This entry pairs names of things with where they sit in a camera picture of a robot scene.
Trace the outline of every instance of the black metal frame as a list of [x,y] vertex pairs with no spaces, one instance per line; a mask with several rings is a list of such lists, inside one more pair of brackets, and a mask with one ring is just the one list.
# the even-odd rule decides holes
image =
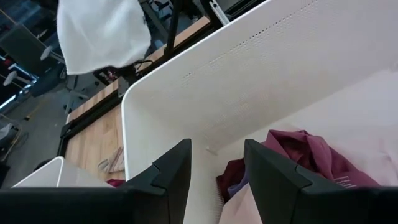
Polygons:
[[[216,31],[217,29],[221,28],[223,25],[215,16],[213,10],[211,10],[209,1],[212,0],[201,0],[203,7],[205,8],[207,16],[210,18],[210,23],[202,27],[200,30],[196,31],[195,34],[191,35],[183,42],[174,46],[174,40],[177,33],[177,24],[178,24],[178,15],[181,11],[183,0],[176,0],[174,2],[174,9],[172,13],[172,20],[170,23],[170,32],[168,36],[167,46],[165,48],[164,55],[156,60],[154,63],[149,65],[147,68],[138,72],[139,77],[144,77],[145,75],[149,74],[155,68],[161,66],[166,61],[170,60],[174,56],[178,55],[179,53],[183,52],[187,48],[191,47],[193,44],[197,43],[199,40],[202,40],[212,32]],[[264,0],[248,0],[248,1],[240,1],[233,5],[230,9],[226,11],[227,14],[232,16],[232,20],[238,18],[248,10],[252,9],[254,6],[257,6]],[[58,147],[58,156],[65,156],[68,142],[69,140],[78,134],[80,131],[87,128],[89,125],[94,123],[97,119],[105,115],[111,109],[116,107],[122,98],[118,96],[118,90],[113,91],[110,95],[106,98],[102,99],[100,102],[95,104],[92,108],[84,112],[78,118],[70,121],[62,128],[61,132],[61,140]]]

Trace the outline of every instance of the maroon cloth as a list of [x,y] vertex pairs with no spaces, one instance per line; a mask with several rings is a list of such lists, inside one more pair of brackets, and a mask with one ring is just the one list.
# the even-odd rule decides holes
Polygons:
[[120,185],[126,183],[125,180],[116,180],[116,179],[109,179],[106,182],[112,185],[113,187],[119,187]]
[[241,182],[244,175],[244,170],[245,168],[243,159],[229,161],[225,168],[224,174],[219,175],[216,178],[217,186],[224,198],[224,203],[231,198],[228,193],[228,187]]
[[322,137],[306,131],[270,130],[262,144],[344,187],[379,185],[332,149]]

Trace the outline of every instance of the wooden table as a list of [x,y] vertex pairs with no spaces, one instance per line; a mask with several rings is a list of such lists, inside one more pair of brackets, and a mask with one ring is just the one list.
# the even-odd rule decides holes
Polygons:
[[[174,45],[178,45],[196,31],[207,25],[210,21],[202,17],[196,23],[185,29],[175,38]],[[164,47],[157,49],[146,60],[156,61],[163,56]],[[143,63],[140,70],[148,67],[150,63]],[[107,97],[114,90],[118,89],[118,81],[111,83],[105,89],[101,90],[86,103],[72,111],[67,118],[67,123],[84,112],[89,110],[95,104]],[[105,174],[98,170],[98,163],[108,158],[118,147],[123,146],[122,125],[121,125],[121,105],[117,105],[111,111],[106,113],[100,119],[88,126],[82,132],[71,138],[68,143],[66,160],[74,163],[82,169],[102,180],[124,179],[124,172]]]

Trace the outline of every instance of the metal rod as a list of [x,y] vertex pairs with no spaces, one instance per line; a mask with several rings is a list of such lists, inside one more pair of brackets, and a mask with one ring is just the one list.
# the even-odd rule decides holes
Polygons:
[[166,49],[164,50],[164,56],[166,57],[166,60],[169,59],[173,52],[174,40],[175,36],[177,35],[178,16],[180,15],[182,9],[182,1],[184,0],[174,0],[173,3],[173,13],[172,19],[170,21],[169,36],[167,37],[167,45]]

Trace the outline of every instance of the gray floor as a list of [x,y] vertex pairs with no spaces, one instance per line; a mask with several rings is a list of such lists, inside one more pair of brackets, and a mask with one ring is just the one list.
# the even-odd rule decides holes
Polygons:
[[[94,82],[92,75],[82,75],[78,82],[78,90]],[[84,94],[93,96],[104,87],[90,85]],[[20,143],[17,143],[7,159],[10,171],[2,187],[11,187],[24,177],[32,173],[38,163],[53,158],[57,155],[60,132],[65,124],[67,115],[63,105],[67,102],[67,92],[62,90],[57,93],[48,93],[38,98],[28,98],[10,113],[6,114],[11,119],[17,120],[22,125]],[[76,99],[74,107],[82,104],[83,100]],[[29,121],[24,121],[28,114],[35,108],[37,110]]]

